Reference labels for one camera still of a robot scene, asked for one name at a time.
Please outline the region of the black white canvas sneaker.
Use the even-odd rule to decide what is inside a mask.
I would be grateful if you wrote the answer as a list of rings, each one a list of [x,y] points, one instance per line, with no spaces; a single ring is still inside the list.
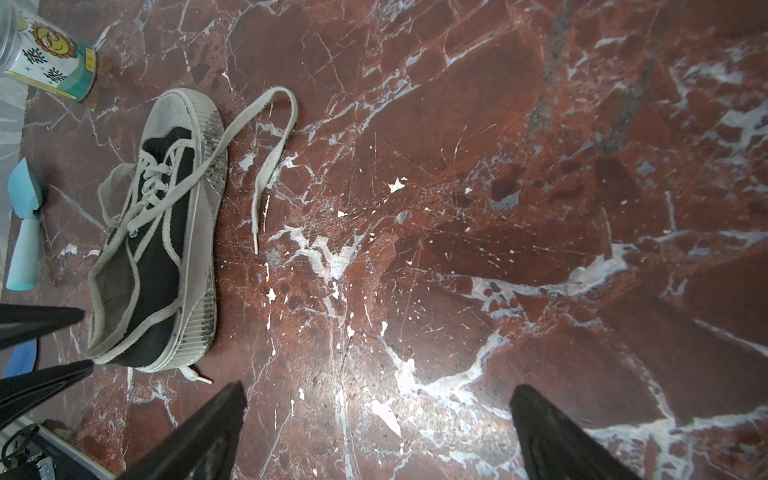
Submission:
[[[157,98],[139,156],[99,186],[112,232],[88,282],[88,359],[153,373],[188,371],[215,337],[213,243],[228,156],[224,125],[206,95]]]

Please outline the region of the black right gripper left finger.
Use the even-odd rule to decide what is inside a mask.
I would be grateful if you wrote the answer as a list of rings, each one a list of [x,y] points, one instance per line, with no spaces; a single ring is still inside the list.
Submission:
[[[246,407],[243,384],[226,385],[121,477],[229,479]]]

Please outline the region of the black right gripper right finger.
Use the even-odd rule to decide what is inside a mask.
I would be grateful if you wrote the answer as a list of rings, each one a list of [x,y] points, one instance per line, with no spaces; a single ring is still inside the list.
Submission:
[[[510,410],[530,479],[634,479],[639,476],[528,384]]]

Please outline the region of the white shoelace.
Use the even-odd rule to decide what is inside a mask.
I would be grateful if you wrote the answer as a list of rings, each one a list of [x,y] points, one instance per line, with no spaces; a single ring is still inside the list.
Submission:
[[[130,199],[127,198],[123,211],[119,215],[111,215],[109,212],[109,201],[111,199],[112,188],[115,182],[120,181],[125,175],[134,169],[138,173],[143,172],[143,167],[136,164],[123,164],[115,167],[106,180],[98,188],[98,199],[102,209],[104,222],[112,227],[119,228],[123,223],[130,234],[134,234],[146,223],[152,221],[159,214],[169,209],[177,200],[188,193],[203,177],[215,158],[223,153],[234,137],[246,126],[248,122],[257,117],[268,104],[278,94],[285,94],[290,100],[291,114],[288,124],[283,131],[277,145],[269,153],[262,164],[254,181],[254,195],[251,203],[251,232],[253,238],[253,250],[255,254],[259,253],[258,234],[259,234],[259,212],[260,200],[263,192],[266,190],[272,175],[277,168],[285,145],[291,135],[294,126],[297,123],[299,115],[298,100],[295,94],[283,86],[276,86],[265,91],[261,96],[254,100],[247,108],[242,110],[233,120],[233,122],[223,131],[222,136],[208,158],[180,184],[170,188],[169,193],[165,193],[161,200],[158,200],[155,191],[156,183],[150,182],[147,193],[150,198],[146,201],[135,201],[133,210],[128,208]]]

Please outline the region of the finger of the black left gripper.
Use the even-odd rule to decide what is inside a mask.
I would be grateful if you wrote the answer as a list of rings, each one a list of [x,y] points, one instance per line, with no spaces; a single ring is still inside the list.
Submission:
[[[0,428],[89,377],[93,370],[94,363],[83,360],[2,379]]]
[[[85,311],[74,307],[1,305],[0,349],[65,329],[83,320]]]

